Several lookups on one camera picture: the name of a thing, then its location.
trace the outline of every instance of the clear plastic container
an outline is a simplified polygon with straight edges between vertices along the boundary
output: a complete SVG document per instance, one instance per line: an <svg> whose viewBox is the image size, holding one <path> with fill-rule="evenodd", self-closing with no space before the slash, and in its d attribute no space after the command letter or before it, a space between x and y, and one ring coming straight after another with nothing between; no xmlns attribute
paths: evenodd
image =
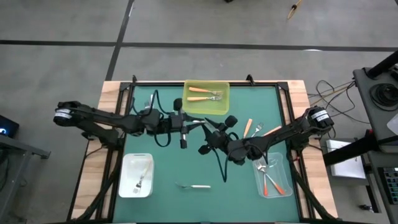
<svg viewBox="0 0 398 224"><path fill-rule="evenodd" d="M190 87L209 91L222 91L220 100L188 101L188 97L212 97L214 94L189 90ZM229 83L219 81L186 80L182 108L188 113L224 115L229 110Z"/></svg>
<svg viewBox="0 0 398 224"><path fill-rule="evenodd" d="M130 153L124 155L119 184L120 197L143 198L150 196L154 183L154 170L154 158L151 154ZM144 178L141 182L141 189L134 193L134 188L139 183L142 174L144 174Z"/></svg>
<svg viewBox="0 0 398 224"><path fill-rule="evenodd" d="M288 197L293 194L293 190L287 182L285 169L282 161L284 157L279 152L268 153L268 167L266 168L266 177L263 171L258 170L258 165L266 165L264 158L257 161L253 161L254 176L257 183L257 189L259 195L264 198L277 198L277 197ZM267 184L267 195L264 194L264 178L266 178ZM284 191L282 195L278 192L277 188L272 184L270 178Z"/></svg>

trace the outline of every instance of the wooden table frame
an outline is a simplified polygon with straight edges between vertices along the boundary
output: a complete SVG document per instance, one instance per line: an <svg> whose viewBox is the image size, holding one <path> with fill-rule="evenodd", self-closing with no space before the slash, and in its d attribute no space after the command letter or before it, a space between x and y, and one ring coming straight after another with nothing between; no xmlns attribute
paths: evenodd
<svg viewBox="0 0 398 224"><path fill-rule="evenodd" d="M229 81L230 83L243 83L249 86L250 82L243 81ZM164 85L181 85L182 81L136 81L135 84L139 86L164 86ZM299 117L303 114L305 109L310 107L308 102L307 92L302 80L287 80L287 81L256 81L256 84L262 85L264 83L270 86L276 86L278 91L278 101L282 108L281 113L285 118L282 120L285 124L289 124L294 117ZM130 105L132 100L132 93L134 87L131 82L104 82L99 100L98 109L108 112L124 114L126 112L126 105ZM311 139L310 143L319 146L319 142ZM100 147L99 141L90 141L86 149L86 153L90 153ZM105 177L109 176L109 171L115 167L115 164L120 164L123 157L123 149L120 151L113 151L102 149L89 158L83 161L78 182L76 184L75 193L73 196L70 211L67 220L79 217L90 205L97 193L100 191ZM331 194L331 189L326 173L326 168L323 163L322 152L312 147L307 147L302 154L302 159L295 162L296 169L301 173L303 179L310 186L311 191L326 208L326 210L337 217L336 207ZM114 201L116 200L118 178L112 188L106 193L104 200L100 203L99 210L91 219L109 220L113 219ZM301 188L295 184L298 212L301 218L319 218L317 212L314 212L312 206L308 206L309 201L304 196Z"/></svg>

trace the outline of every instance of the gray floor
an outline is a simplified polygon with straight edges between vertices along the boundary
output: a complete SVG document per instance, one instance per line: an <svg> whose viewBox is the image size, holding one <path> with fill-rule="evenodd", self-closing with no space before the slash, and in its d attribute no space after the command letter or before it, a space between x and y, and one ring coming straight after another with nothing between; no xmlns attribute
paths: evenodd
<svg viewBox="0 0 398 224"><path fill-rule="evenodd" d="M127 2L0 0L0 39L116 41ZM294 2L136 0L124 41L393 47L398 40L394 0L303 1L286 22ZM53 110L67 100L95 106L112 52L113 47L0 45L0 113L21 124L21 141L52 151L48 161L33 161L25 175L28 185L18 193L14 212L28 223L66 219L87 142L78 129L56 126ZM348 82L354 69L371 67L389 54L122 48L113 80L130 80L133 74L140 80L242 80L250 73L255 79L305 80L307 91L315 93L319 80ZM348 114L367 121L358 92L349 93L356 109ZM351 107L345 97L334 105ZM334 121L341 138L361 137L369 128L344 116ZM346 183L331 179L340 218L389 223L385 212L357 209L369 203L366 190Z"/></svg>

